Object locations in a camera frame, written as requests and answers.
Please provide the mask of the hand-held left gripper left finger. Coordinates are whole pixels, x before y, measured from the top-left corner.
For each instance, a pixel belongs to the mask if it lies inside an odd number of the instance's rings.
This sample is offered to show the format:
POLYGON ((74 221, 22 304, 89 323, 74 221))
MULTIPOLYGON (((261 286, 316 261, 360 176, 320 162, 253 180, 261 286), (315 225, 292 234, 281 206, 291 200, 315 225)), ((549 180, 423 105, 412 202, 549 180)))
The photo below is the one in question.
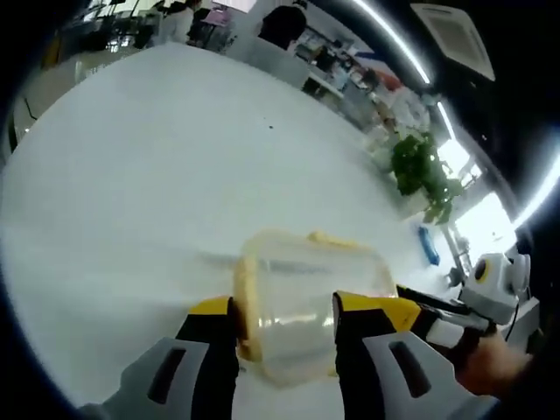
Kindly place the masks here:
POLYGON ((238 311, 230 296, 196 304, 173 337, 126 367, 105 402, 78 409, 80 419, 231 419, 238 311))

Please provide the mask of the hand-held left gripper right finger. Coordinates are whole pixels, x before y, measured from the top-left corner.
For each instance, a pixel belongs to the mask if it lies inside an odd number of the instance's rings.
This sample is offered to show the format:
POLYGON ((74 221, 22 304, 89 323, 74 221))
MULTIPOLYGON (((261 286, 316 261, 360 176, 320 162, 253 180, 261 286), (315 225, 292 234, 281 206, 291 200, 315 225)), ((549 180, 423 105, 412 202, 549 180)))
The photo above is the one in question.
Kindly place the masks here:
POLYGON ((498 400, 456 380, 482 332, 465 328, 454 348, 413 333, 421 312, 402 297, 333 295, 335 367, 347 419, 486 419, 498 400))

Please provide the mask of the person's right hand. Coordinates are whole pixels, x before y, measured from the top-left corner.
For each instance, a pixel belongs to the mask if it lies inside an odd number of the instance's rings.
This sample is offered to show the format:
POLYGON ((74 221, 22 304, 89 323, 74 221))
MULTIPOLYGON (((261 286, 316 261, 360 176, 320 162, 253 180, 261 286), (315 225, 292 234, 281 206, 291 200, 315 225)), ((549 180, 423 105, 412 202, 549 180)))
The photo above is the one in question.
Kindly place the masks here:
POLYGON ((479 339, 464 366, 456 370, 455 377, 460 385, 476 396, 501 399, 532 360, 532 354, 511 347, 496 330, 479 339))

